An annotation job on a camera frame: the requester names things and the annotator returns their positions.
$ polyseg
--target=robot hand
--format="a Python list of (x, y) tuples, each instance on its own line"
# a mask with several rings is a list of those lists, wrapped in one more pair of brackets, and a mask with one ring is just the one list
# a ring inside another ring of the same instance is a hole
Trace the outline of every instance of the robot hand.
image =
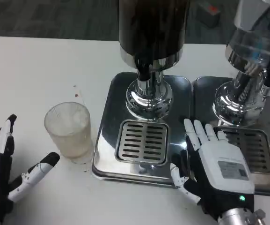
[(23, 198), (59, 161), (55, 152), (48, 154), (38, 164), (28, 169), (26, 174), (9, 182), (14, 139), (12, 136), (16, 116), (11, 115), (0, 128), (0, 223), (13, 208), (13, 203)]
[(176, 188), (217, 221), (230, 210), (252, 214), (255, 187), (241, 150), (210, 124), (204, 128), (198, 120), (193, 125), (185, 119), (184, 126), (187, 149), (172, 156), (170, 165)]

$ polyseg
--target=red object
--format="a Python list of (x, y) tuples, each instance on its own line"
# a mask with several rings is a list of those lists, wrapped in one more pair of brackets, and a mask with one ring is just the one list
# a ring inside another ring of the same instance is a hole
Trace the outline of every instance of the red object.
[(218, 9), (214, 6), (209, 6), (209, 10), (212, 11), (213, 13), (216, 13)]

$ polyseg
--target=frosted glass cup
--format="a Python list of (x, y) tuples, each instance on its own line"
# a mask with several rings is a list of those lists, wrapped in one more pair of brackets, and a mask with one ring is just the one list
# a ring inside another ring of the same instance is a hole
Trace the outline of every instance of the frosted glass cup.
[(88, 109), (76, 102), (64, 102), (51, 108), (44, 126), (67, 158), (77, 158), (91, 151), (91, 125)]

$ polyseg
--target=chrome dispenser base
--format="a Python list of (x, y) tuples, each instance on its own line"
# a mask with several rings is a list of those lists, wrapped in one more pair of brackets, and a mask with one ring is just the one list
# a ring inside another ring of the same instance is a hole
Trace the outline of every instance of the chrome dispenser base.
[(113, 79), (95, 145), (93, 173), (103, 180), (172, 186), (170, 157), (185, 148), (183, 119), (191, 113), (191, 84), (180, 76), (165, 76), (173, 91), (169, 114), (141, 120), (126, 107), (126, 92), (136, 73)]
[[(212, 106), (217, 88), (231, 80), (231, 78), (207, 76), (200, 77), (194, 82), (193, 105), (195, 118), (203, 122), (211, 123), (214, 126), (221, 125), (221, 121), (216, 117)], [(254, 129), (255, 131), (264, 131), (268, 136), (268, 146), (270, 149), (270, 97), (267, 98), (265, 107), (257, 122), (247, 128)], [(255, 177), (255, 193), (258, 195), (270, 195), (270, 172), (253, 172), (252, 175)]]

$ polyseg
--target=label on robot hand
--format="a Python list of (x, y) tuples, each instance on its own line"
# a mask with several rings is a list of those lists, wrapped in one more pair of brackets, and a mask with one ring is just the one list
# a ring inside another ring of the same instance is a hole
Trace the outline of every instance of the label on robot hand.
[(249, 180), (244, 166), (240, 163), (218, 161), (221, 173), (225, 179)]

